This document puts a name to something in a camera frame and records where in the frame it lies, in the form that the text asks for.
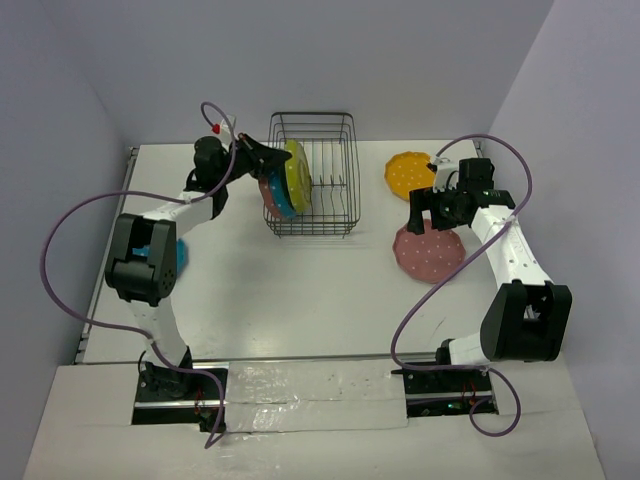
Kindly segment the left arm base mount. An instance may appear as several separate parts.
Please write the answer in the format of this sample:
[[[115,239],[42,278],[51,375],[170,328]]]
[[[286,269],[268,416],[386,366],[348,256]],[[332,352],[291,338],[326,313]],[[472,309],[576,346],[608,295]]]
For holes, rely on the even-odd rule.
[[[209,376],[153,365],[139,368],[133,425],[189,424],[211,433],[219,409],[220,392]]]

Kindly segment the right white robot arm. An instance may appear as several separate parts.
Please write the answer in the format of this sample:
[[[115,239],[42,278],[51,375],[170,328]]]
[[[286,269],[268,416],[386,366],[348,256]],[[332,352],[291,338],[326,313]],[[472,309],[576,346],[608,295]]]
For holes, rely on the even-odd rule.
[[[561,350],[572,294],[553,283],[534,257],[517,221],[509,192],[494,186],[494,165],[488,158],[454,163],[436,157],[429,188],[411,191],[408,230],[422,235],[421,220],[430,215],[432,228],[447,231],[469,227],[481,243],[497,285],[497,293],[479,330],[444,341],[436,351],[434,376],[447,391],[469,379],[469,367],[499,361],[551,362]]]

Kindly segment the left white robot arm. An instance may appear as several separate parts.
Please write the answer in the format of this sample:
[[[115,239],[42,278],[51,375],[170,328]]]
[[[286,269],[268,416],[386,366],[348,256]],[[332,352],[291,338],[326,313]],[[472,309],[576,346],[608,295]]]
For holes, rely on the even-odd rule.
[[[149,388],[181,399],[196,384],[192,355],[171,305],[178,279],[178,241],[221,214],[228,183],[245,175],[261,180],[291,158],[291,153],[245,134],[230,137],[227,145],[216,136],[202,137],[194,144],[194,168],[175,201],[117,217],[105,281],[130,308],[135,327],[144,332],[148,347],[141,380]]]

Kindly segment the blue dotted plate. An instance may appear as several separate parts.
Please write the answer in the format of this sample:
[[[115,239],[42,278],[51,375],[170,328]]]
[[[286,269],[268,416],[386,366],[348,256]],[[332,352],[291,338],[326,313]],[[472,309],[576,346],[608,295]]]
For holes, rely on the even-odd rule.
[[[268,175],[268,183],[274,205],[278,209],[280,216],[286,220],[293,219],[296,216],[296,211],[287,200],[278,170],[270,172]]]
[[[133,248],[132,253],[136,256],[147,257],[149,255],[149,246],[145,245],[140,248]],[[188,247],[183,239],[178,239],[176,242],[176,261],[177,276],[180,276],[188,262]]]

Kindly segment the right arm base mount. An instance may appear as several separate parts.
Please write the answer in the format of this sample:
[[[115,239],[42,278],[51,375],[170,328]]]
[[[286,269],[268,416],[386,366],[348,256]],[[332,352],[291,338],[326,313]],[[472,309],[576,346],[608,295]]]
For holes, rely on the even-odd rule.
[[[415,371],[397,368],[402,379],[408,418],[497,413],[489,376],[480,369]]]

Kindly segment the green dotted plate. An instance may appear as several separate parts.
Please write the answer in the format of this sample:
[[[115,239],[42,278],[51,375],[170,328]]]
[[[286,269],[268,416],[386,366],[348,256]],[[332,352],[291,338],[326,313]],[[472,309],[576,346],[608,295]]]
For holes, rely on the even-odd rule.
[[[305,150],[301,143],[289,139],[285,150],[291,157],[285,162],[285,178],[287,193],[293,209],[302,214],[311,206],[312,180]]]

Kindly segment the pink dotted plate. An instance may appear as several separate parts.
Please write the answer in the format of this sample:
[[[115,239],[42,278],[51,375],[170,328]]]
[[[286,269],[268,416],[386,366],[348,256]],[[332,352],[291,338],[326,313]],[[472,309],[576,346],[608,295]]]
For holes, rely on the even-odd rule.
[[[434,229],[429,219],[423,224],[423,234],[401,227],[395,234],[392,251],[397,265],[409,277],[435,285],[464,262],[466,250],[453,230]]]
[[[270,215],[278,220],[282,220],[283,216],[281,214],[281,211],[278,207],[278,205],[276,204],[273,195],[272,195],[272,190],[269,186],[269,181],[268,178],[265,176],[262,176],[259,178],[259,190],[260,193],[262,195],[263,198],[263,202],[264,202],[264,207],[266,208],[266,210],[270,213]]]

